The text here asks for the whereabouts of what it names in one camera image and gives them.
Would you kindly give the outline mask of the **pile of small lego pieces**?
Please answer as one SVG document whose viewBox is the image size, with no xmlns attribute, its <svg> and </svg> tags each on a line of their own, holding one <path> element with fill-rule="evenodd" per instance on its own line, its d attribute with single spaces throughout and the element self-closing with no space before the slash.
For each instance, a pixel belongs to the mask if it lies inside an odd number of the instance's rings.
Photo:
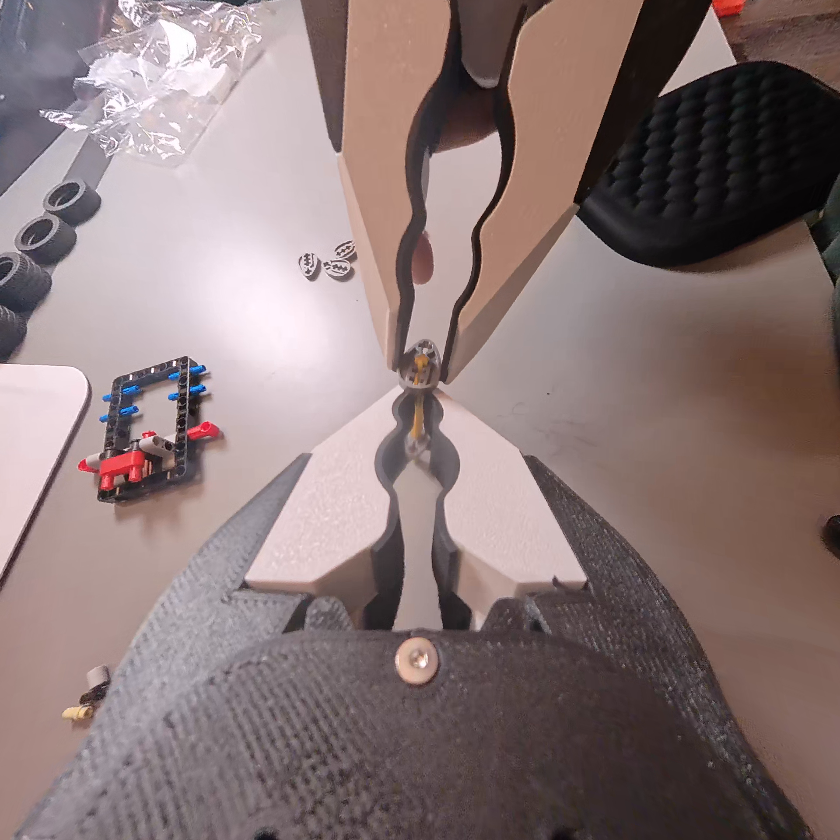
<svg viewBox="0 0 840 840">
<path fill-rule="evenodd" d="M 61 719 L 79 722 L 92 718 L 109 693 L 110 685 L 111 674 L 107 665 L 100 665 L 89 670 L 87 690 L 82 693 L 75 706 L 62 711 Z"/>
</svg>

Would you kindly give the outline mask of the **yellow lego axle assembly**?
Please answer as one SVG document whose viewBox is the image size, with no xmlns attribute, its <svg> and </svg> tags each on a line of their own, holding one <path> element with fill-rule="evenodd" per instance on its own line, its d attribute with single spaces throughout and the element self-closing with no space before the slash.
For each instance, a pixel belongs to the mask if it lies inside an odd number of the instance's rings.
<svg viewBox="0 0 840 840">
<path fill-rule="evenodd" d="M 410 393 L 413 396 L 413 419 L 410 430 L 406 434 L 405 450 L 408 458 L 415 460 L 424 452 L 429 440 L 425 424 L 425 401 L 429 392 Z"/>
</svg>

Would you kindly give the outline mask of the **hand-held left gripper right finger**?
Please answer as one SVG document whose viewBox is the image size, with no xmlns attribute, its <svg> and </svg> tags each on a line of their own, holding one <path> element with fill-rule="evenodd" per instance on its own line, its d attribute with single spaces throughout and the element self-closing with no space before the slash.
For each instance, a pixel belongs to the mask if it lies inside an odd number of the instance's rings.
<svg viewBox="0 0 840 840">
<path fill-rule="evenodd" d="M 440 485 L 432 564 L 444 627 L 480 627 L 500 599 L 587 578 L 522 452 L 442 391 L 428 404 Z"/>
</svg>

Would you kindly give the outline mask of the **clear plastic bag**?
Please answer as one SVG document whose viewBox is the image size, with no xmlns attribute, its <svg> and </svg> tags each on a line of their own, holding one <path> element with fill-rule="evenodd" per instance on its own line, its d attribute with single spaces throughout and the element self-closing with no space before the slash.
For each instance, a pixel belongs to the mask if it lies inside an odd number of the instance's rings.
<svg viewBox="0 0 840 840">
<path fill-rule="evenodd" d="M 112 34 L 80 51 L 70 104 L 39 115 L 108 157 L 178 165 L 269 39 L 269 2 L 117 3 Z"/>
</svg>

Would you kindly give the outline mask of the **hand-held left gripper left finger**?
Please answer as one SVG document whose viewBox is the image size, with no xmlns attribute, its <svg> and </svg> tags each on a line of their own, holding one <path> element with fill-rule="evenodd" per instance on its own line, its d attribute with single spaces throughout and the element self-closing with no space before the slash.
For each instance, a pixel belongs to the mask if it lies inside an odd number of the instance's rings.
<svg viewBox="0 0 840 840">
<path fill-rule="evenodd" d="M 357 627 L 392 627 L 404 541 L 394 484 L 407 464 L 407 394 L 392 389 L 312 450 L 245 575 L 248 588 L 331 596 Z"/>
</svg>

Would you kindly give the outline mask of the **black lego frame assembly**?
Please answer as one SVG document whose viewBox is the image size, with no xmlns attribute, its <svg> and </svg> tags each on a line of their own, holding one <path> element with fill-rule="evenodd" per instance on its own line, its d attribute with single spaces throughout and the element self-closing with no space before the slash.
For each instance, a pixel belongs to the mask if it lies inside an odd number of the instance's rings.
<svg viewBox="0 0 840 840">
<path fill-rule="evenodd" d="M 208 376 L 204 364 L 181 355 L 113 379 L 102 397 L 107 406 L 99 417 L 102 446 L 77 463 L 81 474 L 94 478 L 100 502 L 122 505 L 195 479 L 201 446 L 222 436 L 215 423 L 202 419 Z M 169 388 L 166 398 L 174 410 L 168 434 L 137 425 L 139 399 L 159 385 Z"/>
</svg>

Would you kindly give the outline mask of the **white book stand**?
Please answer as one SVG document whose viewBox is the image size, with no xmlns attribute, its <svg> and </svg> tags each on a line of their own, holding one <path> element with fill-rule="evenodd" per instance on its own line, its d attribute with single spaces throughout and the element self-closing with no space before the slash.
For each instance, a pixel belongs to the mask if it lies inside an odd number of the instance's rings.
<svg viewBox="0 0 840 840">
<path fill-rule="evenodd" d="M 1 367 L 1 572 L 13 559 L 67 448 L 90 386 L 60 365 Z"/>
</svg>

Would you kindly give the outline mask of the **person's right hand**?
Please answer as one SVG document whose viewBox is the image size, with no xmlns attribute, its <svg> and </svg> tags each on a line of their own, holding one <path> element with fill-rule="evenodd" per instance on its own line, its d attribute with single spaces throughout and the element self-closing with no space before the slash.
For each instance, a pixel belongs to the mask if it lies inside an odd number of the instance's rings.
<svg viewBox="0 0 840 840">
<path fill-rule="evenodd" d="M 496 131 L 494 91 L 482 87 L 464 71 L 458 76 L 455 92 L 447 100 L 443 124 L 428 153 L 462 148 Z M 434 252 L 427 232 L 421 234 L 415 246 L 412 273 L 416 286 L 427 284 L 433 276 Z"/>
</svg>

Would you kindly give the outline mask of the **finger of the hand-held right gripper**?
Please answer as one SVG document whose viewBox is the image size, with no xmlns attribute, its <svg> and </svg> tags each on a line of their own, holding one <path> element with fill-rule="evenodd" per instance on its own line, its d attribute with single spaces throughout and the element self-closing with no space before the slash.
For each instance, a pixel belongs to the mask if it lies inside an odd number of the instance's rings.
<svg viewBox="0 0 840 840">
<path fill-rule="evenodd" d="M 450 323 L 444 382 L 486 344 L 571 221 L 642 5 L 549 2 L 518 29 L 500 103 L 509 170 L 474 230 L 474 271 Z"/>
<path fill-rule="evenodd" d="M 454 16 L 447 1 L 349 2 L 340 176 L 374 331 L 393 371 L 427 219 L 424 156 L 454 75 Z"/>
</svg>

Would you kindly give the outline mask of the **grey lego disc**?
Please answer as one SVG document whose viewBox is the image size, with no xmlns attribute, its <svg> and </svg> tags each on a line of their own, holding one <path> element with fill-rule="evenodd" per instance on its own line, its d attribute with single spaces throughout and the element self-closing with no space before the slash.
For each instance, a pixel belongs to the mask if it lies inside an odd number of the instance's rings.
<svg viewBox="0 0 840 840">
<path fill-rule="evenodd" d="M 441 366 L 440 352 L 434 341 L 420 339 L 403 353 L 396 371 L 404 390 L 426 393 L 437 388 Z"/>
</svg>

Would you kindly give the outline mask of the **cluster of grey lego discs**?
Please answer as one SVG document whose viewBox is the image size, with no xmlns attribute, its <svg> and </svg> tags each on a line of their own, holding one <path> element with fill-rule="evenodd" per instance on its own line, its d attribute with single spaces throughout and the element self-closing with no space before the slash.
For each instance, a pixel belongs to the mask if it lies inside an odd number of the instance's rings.
<svg viewBox="0 0 840 840">
<path fill-rule="evenodd" d="M 332 256 L 327 259 L 311 251 L 299 256 L 297 265 L 300 273 L 309 281 L 325 275 L 333 280 L 345 281 L 354 273 L 356 247 L 352 239 L 346 239 L 335 246 Z"/>
</svg>

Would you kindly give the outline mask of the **person's green sweatshirt torso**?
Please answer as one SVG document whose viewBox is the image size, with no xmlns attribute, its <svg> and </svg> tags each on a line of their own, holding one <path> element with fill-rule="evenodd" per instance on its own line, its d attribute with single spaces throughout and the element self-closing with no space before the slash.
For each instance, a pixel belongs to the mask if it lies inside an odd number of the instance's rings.
<svg viewBox="0 0 840 840">
<path fill-rule="evenodd" d="M 839 278 L 839 199 L 826 201 L 809 223 L 813 242 L 820 252 L 826 271 L 836 285 Z"/>
</svg>

